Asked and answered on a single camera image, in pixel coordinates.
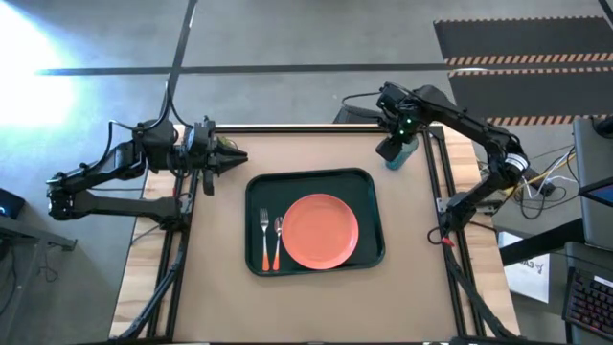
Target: utensil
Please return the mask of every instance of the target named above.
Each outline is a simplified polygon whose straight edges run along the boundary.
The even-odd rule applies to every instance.
[[[277,232],[277,250],[275,250],[275,261],[272,264],[273,270],[279,270],[279,242],[281,241],[281,226],[283,221],[283,217],[277,217],[275,219],[275,231]]]
[[[330,269],[345,262],[357,246],[352,209],[332,195],[307,195],[294,202],[282,225],[285,251],[298,264]]]
[[[270,262],[268,262],[268,249],[266,249],[266,229],[268,228],[268,210],[260,208],[260,226],[263,232],[264,241],[264,254],[261,259],[261,270],[268,271],[270,269]]]

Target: black floor mat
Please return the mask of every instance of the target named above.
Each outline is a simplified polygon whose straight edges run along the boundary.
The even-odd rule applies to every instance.
[[[497,125],[570,123],[613,113],[613,69],[458,71],[449,74],[456,103]]]
[[[613,31],[597,16],[436,21],[449,65],[613,61]]]

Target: keyboard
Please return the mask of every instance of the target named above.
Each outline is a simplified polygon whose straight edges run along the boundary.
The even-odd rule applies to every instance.
[[[613,341],[613,279],[570,267],[562,318]]]

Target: computer monitor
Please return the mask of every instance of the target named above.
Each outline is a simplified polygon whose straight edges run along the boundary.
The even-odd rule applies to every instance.
[[[583,186],[579,189],[579,194],[613,207],[613,178]]]

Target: orange striped tape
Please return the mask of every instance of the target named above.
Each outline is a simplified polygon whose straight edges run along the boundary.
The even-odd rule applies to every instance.
[[[497,21],[524,21],[524,20],[568,20],[568,19],[589,19],[603,18],[601,15],[575,15],[575,16],[546,16],[546,17],[527,17],[527,18],[473,18],[473,19],[441,19],[435,20],[434,24],[439,23],[474,23],[474,22],[497,22]]]
[[[509,55],[488,57],[448,57],[444,60],[449,66],[470,66],[488,64],[515,63],[563,63],[563,62],[606,62],[613,61],[613,53],[583,53],[583,54],[541,54],[541,55]]]
[[[449,77],[460,76],[494,76],[494,75],[520,75],[520,74],[554,74],[554,73],[595,73],[613,72],[613,67],[580,67],[580,68],[534,68],[534,69],[500,69],[500,70],[453,70],[448,73]]]
[[[489,117],[488,122],[496,126],[531,126],[531,125],[564,125],[575,119],[605,119],[607,114],[601,115],[547,115],[547,116],[518,116],[518,117]]]

